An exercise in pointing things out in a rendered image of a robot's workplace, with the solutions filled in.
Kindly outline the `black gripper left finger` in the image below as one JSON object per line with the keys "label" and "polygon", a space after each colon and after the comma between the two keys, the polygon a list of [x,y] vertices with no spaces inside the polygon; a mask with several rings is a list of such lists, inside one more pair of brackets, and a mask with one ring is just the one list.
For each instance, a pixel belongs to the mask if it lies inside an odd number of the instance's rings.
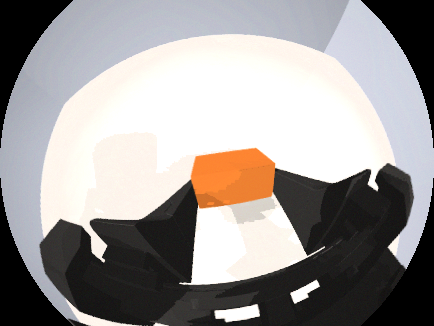
{"label": "black gripper left finger", "polygon": [[91,219],[91,228],[110,246],[146,251],[180,279],[192,283],[198,202],[192,180],[144,219]]}

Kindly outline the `orange block with dark square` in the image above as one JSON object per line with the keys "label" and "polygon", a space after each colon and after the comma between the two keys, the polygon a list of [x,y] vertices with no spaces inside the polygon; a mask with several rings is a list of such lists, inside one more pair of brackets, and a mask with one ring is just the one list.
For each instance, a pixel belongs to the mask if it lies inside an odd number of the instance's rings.
{"label": "orange block with dark square", "polygon": [[200,210],[270,198],[274,166],[254,147],[196,156],[190,175]]}

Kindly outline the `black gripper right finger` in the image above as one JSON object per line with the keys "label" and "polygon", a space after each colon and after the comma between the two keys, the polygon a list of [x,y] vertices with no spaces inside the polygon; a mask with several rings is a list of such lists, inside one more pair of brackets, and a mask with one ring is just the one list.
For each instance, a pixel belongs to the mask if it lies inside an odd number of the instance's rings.
{"label": "black gripper right finger", "polygon": [[330,183],[274,168],[273,194],[284,208],[306,256],[324,247],[322,240],[347,198],[363,184],[369,184],[370,175],[371,170],[363,170],[341,182]]}

